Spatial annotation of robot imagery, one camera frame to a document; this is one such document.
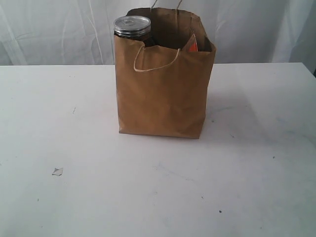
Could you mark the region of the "brown pouch with orange label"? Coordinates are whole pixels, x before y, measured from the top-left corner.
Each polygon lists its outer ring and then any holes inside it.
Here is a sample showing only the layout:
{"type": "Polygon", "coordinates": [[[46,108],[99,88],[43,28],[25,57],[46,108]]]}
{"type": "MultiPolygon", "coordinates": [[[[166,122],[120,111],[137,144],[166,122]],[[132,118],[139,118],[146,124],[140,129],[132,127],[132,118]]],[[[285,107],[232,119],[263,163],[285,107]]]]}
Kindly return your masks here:
{"type": "Polygon", "coordinates": [[[198,44],[195,34],[191,35],[185,46],[182,48],[182,51],[198,52],[198,44]]]}

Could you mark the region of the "dark can with pull-tab lid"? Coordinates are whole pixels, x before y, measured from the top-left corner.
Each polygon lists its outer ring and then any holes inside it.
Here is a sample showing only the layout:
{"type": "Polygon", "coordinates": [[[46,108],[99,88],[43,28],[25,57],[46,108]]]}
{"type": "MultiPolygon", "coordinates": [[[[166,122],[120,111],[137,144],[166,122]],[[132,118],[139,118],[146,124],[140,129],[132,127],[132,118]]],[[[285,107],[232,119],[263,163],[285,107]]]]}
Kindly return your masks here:
{"type": "Polygon", "coordinates": [[[114,34],[118,37],[142,41],[145,46],[155,45],[151,34],[151,21],[144,16],[123,16],[114,21],[114,34]]]}

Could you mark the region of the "brown paper shopping bag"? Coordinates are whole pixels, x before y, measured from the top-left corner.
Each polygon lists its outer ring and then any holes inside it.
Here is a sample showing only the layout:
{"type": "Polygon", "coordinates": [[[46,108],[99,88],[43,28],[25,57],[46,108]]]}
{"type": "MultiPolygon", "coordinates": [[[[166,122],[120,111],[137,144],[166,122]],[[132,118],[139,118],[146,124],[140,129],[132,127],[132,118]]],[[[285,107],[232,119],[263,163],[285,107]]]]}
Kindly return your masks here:
{"type": "Polygon", "coordinates": [[[114,36],[119,132],[199,138],[216,54],[200,17],[160,7],[130,15],[150,19],[156,44],[114,36]],[[192,34],[198,52],[182,51],[192,34]]]}

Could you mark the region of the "small torn tape scrap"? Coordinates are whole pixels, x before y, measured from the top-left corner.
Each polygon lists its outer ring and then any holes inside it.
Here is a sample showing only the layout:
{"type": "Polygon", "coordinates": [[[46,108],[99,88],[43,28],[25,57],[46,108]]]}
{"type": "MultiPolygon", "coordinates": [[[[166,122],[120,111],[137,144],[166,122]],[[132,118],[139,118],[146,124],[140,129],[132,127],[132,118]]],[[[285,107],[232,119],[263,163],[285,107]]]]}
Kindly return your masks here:
{"type": "Polygon", "coordinates": [[[54,168],[54,171],[52,172],[53,176],[61,176],[63,174],[63,168],[54,168]]]}

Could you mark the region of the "white backdrop curtain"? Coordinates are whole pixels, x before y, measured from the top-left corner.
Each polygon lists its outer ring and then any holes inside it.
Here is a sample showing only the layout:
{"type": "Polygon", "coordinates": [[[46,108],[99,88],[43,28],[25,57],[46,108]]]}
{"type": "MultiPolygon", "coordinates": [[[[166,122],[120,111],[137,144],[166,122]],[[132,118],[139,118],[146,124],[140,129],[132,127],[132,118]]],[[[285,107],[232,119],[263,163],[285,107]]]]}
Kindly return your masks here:
{"type": "Polygon", "coordinates": [[[313,0],[3,0],[0,63],[112,64],[114,20],[151,5],[198,15],[217,47],[217,63],[316,67],[313,0]]]}

